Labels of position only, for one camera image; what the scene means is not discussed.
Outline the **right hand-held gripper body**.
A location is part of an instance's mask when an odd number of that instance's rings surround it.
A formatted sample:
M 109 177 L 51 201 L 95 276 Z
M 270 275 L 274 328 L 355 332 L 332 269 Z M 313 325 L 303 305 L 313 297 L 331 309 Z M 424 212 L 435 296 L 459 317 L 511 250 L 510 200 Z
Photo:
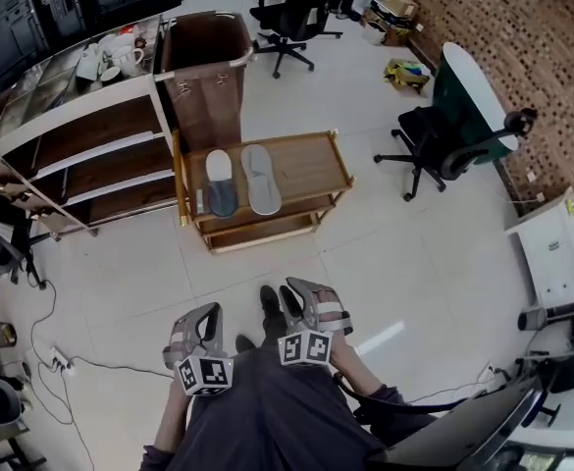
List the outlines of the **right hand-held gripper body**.
M 321 322 L 318 330 L 302 329 L 278 339 L 283 366 L 329 366 L 333 339 L 337 332 L 352 332 L 351 318 L 343 312 L 339 320 Z

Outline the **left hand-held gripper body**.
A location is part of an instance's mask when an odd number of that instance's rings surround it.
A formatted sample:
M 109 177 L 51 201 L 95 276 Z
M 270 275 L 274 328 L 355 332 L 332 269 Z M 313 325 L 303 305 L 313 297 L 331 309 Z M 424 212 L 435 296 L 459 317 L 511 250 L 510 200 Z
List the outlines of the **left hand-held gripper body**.
M 163 349 L 163 361 L 187 396 L 214 396 L 233 385 L 234 361 L 223 351 L 176 342 Z

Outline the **low wooden shoe rack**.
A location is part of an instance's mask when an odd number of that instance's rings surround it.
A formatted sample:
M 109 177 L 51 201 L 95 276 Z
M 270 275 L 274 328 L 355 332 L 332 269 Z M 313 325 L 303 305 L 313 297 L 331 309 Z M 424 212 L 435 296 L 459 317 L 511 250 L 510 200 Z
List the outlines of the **low wooden shoe rack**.
M 353 184 L 341 159 L 336 136 L 335 131 L 313 132 L 217 148 L 229 154 L 233 165 L 238 208 L 229 218 L 215 216 L 208 202 L 205 161 L 215 149 L 187 154 L 175 151 L 175 179 L 182 223 L 193 223 L 214 253 L 316 231 Z M 249 205 L 240 153 L 250 144 L 264 146 L 271 155 L 282 196 L 282 207 L 274 215 L 258 215 Z M 198 189 L 203 190 L 205 212 L 201 215 L 196 211 Z

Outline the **white and grey slipper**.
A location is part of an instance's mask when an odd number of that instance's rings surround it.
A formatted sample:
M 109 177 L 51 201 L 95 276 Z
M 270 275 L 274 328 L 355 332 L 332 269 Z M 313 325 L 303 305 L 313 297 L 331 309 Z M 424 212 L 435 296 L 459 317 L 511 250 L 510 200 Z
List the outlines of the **white and grey slipper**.
M 231 217 L 238 208 L 238 200 L 229 154 L 222 149 L 211 151 L 206 157 L 205 169 L 212 213 L 219 218 Z

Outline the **white and wood shelf unit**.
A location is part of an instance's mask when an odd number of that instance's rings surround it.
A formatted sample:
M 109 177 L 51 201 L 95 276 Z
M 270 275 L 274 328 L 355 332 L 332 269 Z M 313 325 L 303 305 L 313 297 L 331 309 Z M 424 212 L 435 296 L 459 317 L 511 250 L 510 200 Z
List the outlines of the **white and wood shelf unit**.
M 56 236 L 95 236 L 176 205 L 173 143 L 153 75 L 119 81 L 0 138 L 0 193 Z

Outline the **person's left forearm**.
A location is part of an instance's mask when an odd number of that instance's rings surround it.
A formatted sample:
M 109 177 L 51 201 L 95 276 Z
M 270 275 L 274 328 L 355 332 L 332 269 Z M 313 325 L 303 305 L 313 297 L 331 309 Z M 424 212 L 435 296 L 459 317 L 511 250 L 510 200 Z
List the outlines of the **person's left forearm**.
M 190 408 L 188 396 L 180 380 L 173 380 L 153 446 L 163 452 L 176 453 L 185 434 Z

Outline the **person's dark clothing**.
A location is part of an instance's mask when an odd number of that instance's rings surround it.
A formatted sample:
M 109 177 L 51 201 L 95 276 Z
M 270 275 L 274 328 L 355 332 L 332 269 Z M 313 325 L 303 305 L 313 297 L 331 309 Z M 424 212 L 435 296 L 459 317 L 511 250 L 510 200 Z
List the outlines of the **person's dark clothing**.
M 259 347 L 235 356 L 230 389 L 191 398 L 177 452 L 148 445 L 138 471 L 365 471 L 367 456 L 435 420 L 376 413 L 364 429 L 327 370 Z

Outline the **white power strip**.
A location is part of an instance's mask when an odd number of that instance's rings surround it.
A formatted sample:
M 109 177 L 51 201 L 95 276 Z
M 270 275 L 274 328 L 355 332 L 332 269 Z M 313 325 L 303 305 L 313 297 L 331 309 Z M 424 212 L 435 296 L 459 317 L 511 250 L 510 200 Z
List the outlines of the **white power strip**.
M 73 361 L 56 346 L 50 347 L 51 369 L 54 372 L 66 373 L 70 377 L 77 374 Z

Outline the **black office chair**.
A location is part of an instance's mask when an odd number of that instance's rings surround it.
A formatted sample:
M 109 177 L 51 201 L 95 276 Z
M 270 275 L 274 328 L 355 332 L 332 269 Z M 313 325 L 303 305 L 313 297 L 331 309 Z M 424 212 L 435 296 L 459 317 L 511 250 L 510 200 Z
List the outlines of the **black office chair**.
M 540 415 L 547 416 L 547 425 L 550 428 L 561 410 L 561 404 L 555 408 L 546 406 L 550 394 L 567 393 L 574 390 L 574 354 L 552 357 L 536 355 L 526 358 L 517 358 L 515 379 L 537 379 L 541 384 L 542 394 L 538 402 L 521 423 L 528 428 Z
M 284 0 L 268 4 L 266 0 L 258 0 L 257 6 L 250 10 L 250 15 L 260 25 L 262 32 L 259 35 L 268 42 L 262 47 L 254 41 L 254 52 L 277 55 L 274 79 L 281 77 L 280 66 L 285 56 L 305 64 L 310 72 L 315 70 L 315 64 L 300 53 L 309 40 L 318 36 L 342 37 L 340 31 L 326 29 L 330 3 L 331 0 Z
M 35 268 L 32 247 L 52 236 L 51 233 L 30 235 L 32 220 L 25 219 L 21 224 L 14 226 L 9 240 L 0 234 L 0 277 L 8 274 L 10 281 L 16 285 L 19 281 L 19 272 L 24 271 L 28 277 L 33 277 L 34 287 L 46 289 L 46 282 L 42 281 Z
M 506 130 L 493 131 L 477 143 L 467 143 L 461 137 L 459 126 L 454 126 L 436 107 L 422 108 L 404 113 L 398 118 L 400 129 L 392 130 L 409 151 L 408 155 L 377 154 L 373 161 L 411 163 L 413 183 L 410 192 L 403 194 L 406 202 L 415 198 L 422 172 L 437 183 L 439 192 L 446 189 L 445 182 L 456 181 L 480 157 L 489 153 L 490 145 L 508 135 Z

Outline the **open cardboard box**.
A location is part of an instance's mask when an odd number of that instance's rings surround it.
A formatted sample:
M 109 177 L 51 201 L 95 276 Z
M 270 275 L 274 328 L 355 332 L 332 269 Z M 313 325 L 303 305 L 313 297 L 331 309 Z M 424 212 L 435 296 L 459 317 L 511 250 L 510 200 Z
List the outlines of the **open cardboard box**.
M 416 61 L 391 59 L 384 69 L 384 79 L 397 89 L 411 88 L 420 94 L 431 78 L 430 70 Z

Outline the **green white-topped table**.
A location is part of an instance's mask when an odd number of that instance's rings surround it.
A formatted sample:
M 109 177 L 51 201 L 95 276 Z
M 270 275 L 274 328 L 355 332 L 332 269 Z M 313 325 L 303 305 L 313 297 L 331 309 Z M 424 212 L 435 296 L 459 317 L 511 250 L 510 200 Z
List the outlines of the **green white-topped table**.
M 460 45 L 443 46 L 432 104 L 458 130 L 464 146 L 476 146 L 504 129 L 506 112 L 475 59 Z

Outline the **black round device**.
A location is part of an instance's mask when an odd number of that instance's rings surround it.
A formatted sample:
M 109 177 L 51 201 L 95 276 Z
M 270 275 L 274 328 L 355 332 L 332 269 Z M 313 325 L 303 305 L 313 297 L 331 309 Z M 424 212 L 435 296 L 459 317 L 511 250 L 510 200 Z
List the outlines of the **black round device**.
M 527 138 L 538 118 L 538 111 L 532 108 L 523 108 L 512 111 L 505 116 L 504 129 L 516 137 Z

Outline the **white mug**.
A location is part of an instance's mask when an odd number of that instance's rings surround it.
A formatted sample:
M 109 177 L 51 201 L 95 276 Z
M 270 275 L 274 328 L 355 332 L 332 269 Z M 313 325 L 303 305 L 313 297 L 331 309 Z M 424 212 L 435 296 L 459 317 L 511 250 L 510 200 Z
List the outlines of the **white mug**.
M 139 65 L 144 59 L 144 50 L 126 45 L 118 48 L 112 54 L 112 62 L 126 77 L 137 77 Z

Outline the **stainless steel table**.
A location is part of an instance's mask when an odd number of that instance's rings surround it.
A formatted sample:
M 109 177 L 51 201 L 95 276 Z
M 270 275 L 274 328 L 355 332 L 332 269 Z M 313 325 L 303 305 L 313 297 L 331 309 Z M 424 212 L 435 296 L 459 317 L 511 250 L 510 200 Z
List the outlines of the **stainless steel table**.
M 108 57 L 103 52 L 96 81 L 76 77 L 77 64 L 84 49 L 91 43 L 98 44 L 98 41 L 107 34 L 118 35 L 121 47 L 130 45 L 143 49 L 144 59 L 139 65 L 137 77 L 151 74 L 161 23 L 162 17 L 156 15 L 126 26 L 116 27 L 79 42 L 31 67 L 13 87 L 7 105 L 2 111 L 0 138 L 46 112 L 111 85 L 112 83 L 103 85 L 100 80 L 100 75 L 105 70 L 115 66 L 112 56 Z M 137 77 L 126 77 L 123 74 L 123 78 L 119 81 Z

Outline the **stacked cardboard boxes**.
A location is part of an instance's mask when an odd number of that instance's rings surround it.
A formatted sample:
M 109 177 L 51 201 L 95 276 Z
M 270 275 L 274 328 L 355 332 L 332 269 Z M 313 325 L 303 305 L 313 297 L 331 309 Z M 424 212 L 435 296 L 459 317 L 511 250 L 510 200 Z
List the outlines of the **stacked cardboard boxes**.
M 418 11 L 419 4 L 414 0 L 370 0 L 360 23 L 380 36 L 375 44 L 404 46 L 416 30 Z

